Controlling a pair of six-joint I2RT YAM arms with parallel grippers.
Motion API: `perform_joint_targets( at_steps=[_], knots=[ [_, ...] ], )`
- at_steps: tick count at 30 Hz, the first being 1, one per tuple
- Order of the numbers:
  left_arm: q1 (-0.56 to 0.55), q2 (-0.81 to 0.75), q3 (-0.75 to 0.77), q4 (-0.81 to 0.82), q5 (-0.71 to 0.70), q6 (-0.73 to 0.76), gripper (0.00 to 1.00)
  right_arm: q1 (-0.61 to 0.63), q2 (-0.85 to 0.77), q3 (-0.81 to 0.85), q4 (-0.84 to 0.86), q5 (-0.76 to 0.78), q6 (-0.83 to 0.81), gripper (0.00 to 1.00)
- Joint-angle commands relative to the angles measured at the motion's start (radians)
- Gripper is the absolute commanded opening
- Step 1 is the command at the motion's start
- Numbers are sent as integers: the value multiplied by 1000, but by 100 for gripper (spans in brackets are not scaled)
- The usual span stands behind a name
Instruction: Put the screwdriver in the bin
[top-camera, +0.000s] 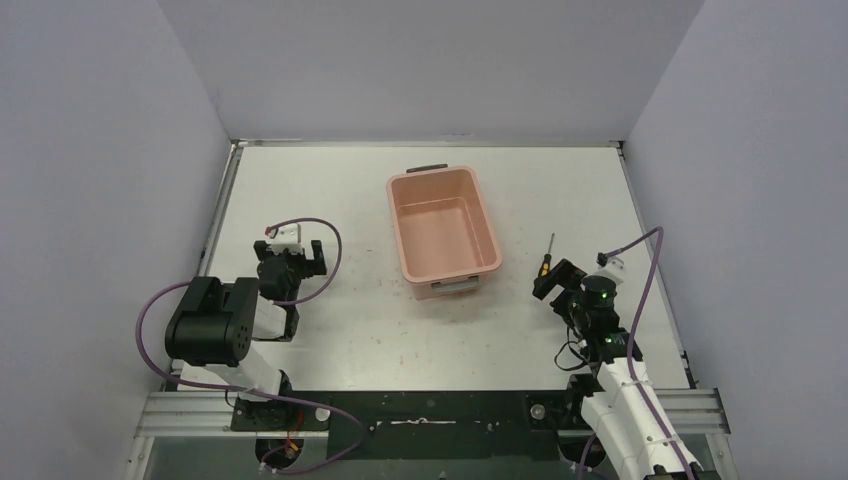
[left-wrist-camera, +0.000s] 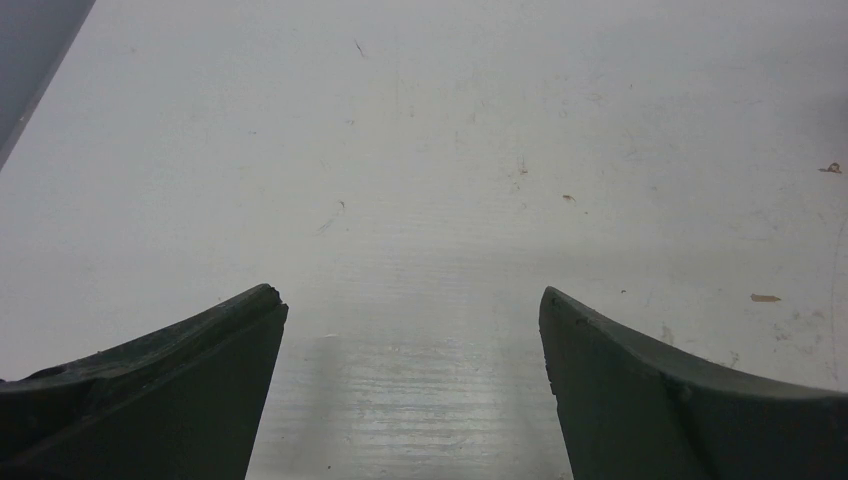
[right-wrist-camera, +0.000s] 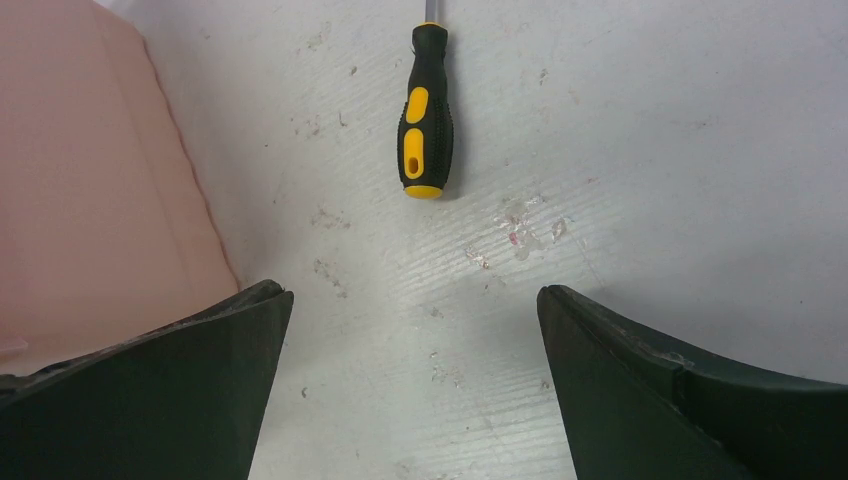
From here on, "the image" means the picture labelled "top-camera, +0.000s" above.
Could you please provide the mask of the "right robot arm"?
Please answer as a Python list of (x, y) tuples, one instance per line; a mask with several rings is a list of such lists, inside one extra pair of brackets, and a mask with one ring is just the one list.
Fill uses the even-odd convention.
[(576, 338), (588, 372), (571, 376), (565, 419), (590, 428), (621, 479), (716, 479), (673, 427), (647, 373), (633, 335), (615, 310), (624, 266), (611, 258), (592, 274), (570, 261), (541, 267), (533, 284)]

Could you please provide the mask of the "black yellow screwdriver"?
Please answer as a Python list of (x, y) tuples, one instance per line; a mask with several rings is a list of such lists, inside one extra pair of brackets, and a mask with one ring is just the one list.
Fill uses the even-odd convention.
[(541, 265), (539, 267), (537, 275), (539, 277), (546, 276), (551, 269), (551, 261), (552, 261), (552, 247), (555, 241), (555, 234), (552, 233), (549, 237), (547, 250), (543, 255), (543, 259)]

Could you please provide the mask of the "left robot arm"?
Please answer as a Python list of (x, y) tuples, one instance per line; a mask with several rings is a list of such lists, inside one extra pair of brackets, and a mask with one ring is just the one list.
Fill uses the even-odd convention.
[(302, 409), (285, 396), (292, 391), (287, 374), (271, 366), (255, 345), (289, 342), (296, 335), (300, 314), (294, 303), (301, 283), (327, 273), (321, 241), (310, 246), (306, 255), (299, 241), (255, 241), (255, 276), (232, 283), (194, 278), (165, 330), (171, 358), (235, 387), (236, 415), (273, 431), (293, 425)]

